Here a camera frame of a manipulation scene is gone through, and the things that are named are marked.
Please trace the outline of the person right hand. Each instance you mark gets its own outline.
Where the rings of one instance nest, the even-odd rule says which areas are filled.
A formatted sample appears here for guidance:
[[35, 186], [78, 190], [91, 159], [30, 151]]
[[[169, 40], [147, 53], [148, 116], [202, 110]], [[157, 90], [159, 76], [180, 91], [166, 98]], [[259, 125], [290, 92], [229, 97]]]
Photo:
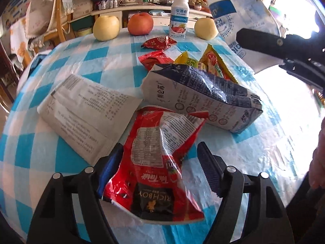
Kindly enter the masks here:
[[324, 173], [324, 126], [322, 126], [309, 168], [309, 184], [312, 188], [324, 188]]

